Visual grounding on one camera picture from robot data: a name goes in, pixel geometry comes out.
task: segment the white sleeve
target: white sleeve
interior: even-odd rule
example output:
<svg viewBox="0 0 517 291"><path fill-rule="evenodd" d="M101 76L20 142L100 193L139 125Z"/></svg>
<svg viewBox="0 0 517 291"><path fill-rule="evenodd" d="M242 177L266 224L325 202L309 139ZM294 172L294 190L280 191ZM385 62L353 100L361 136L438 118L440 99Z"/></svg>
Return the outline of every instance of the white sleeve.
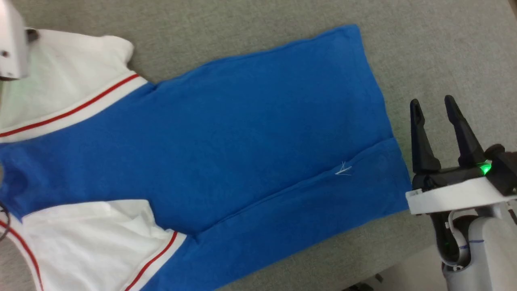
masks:
<svg viewBox="0 0 517 291"><path fill-rule="evenodd" d="M125 39L38 33L29 45L29 76L3 84L0 132L53 116L130 72L133 44Z"/></svg>
<svg viewBox="0 0 517 291"><path fill-rule="evenodd" d="M56 291L139 290L186 238L157 226L146 200L51 207L16 228L36 286Z"/></svg>

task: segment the cable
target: cable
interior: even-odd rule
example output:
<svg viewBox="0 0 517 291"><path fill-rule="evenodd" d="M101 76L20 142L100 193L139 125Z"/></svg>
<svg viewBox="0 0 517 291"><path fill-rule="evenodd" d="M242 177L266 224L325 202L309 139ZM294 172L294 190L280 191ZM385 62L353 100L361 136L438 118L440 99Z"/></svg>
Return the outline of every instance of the cable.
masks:
<svg viewBox="0 0 517 291"><path fill-rule="evenodd" d="M11 216L9 215L9 211L7 211L7 208L5 207L5 205L3 205L1 202L0 202L0 212L4 212L5 216L7 217L7 222L6 222L4 233L0 236L0 241L2 241L9 233L9 230L11 229L10 228Z"/></svg>
<svg viewBox="0 0 517 291"><path fill-rule="evenodd" d="M510 205L510 202L506 202L506 206L508 206L508 212L510 213L510 216L513 219L513 222L517 224L517 216L515 216L515 212L513 211L512 205Z"/></svg>
<svg viewBox="0 0 517 291"><path fill-rule="evenodd" d="M453 211L451 211L449 213L448 219L445 222L445 228L448 229L451 232L454 240L456 241L456 244L458 245L458 259L456 259L456 260L449 260L444 255L441 255L442 262L445 265L450 266L450 267L466 266L468 264L468 261L469 261L469 258L470 258L470 250L469 250L469 247L468 247L467 240L465 239L465 237L463 236L461 231L459 231L454 226L453 217L454 217L455 213L456 213L456 210L453 210Z"/></svg>

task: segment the baseball jersey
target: baseball jersey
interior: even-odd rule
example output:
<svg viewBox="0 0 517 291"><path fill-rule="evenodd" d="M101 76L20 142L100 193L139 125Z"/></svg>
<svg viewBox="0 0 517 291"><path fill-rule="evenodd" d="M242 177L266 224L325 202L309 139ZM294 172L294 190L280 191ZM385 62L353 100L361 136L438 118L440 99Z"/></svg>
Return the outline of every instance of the baseball jersey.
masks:
<svg viewBox="0 0 517 291"><path fill-rule="evenodd" d="M0 200L39 290L215 289L407 208L355 25L158 84L126 40L40 34L0 107Z"/></svg>

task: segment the green light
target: green light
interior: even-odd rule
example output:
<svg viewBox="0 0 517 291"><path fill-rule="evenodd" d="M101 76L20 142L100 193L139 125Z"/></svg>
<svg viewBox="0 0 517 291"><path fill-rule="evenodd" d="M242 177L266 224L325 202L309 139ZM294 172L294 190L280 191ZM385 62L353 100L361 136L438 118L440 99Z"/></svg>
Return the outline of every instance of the green light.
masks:
<svg viewBox="0 0 517 291"><path fill-rule="evenodd" d="M490 169L492 168L492 165L483 164L483 165L479 166L479 168L481 169L481 171L483 171L483 175L486 175L486 173L488 173L488 171L490 171Z"/></svg>

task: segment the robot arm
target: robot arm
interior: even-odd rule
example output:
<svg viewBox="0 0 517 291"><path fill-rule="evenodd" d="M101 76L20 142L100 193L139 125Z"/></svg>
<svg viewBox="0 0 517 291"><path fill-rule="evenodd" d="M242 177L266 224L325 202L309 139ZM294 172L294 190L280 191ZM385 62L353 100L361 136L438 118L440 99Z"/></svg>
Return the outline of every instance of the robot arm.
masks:
<svg viewBox="0 0 517 291"><path fill-rule="evenodd" d="M11 1L0 0L0 80L27 77L28 43L37 38Z"/></svg>
<svg viewBox="0 0 517 291"><path fill-rule="evenodd" d="M409 209L431 217L450 291L514 289L517 227L502 219L501 208L517 199L517 153L500 144L483 152L452 96L445 97L445 105L460 157L458 167L442 169L425 133L420 104L411 101L415 176L413 191L406 193ZM469 209L477 215L457 217Z"/></svg>

